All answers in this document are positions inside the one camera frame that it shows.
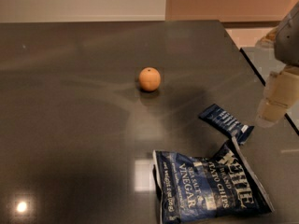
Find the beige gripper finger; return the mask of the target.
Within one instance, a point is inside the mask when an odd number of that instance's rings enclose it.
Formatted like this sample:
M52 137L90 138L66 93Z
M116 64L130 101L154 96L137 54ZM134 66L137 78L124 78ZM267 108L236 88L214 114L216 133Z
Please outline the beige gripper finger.
M299 100L299 67L286 65L280 72L271 72L266 80L256 121L269 128L280 121Z

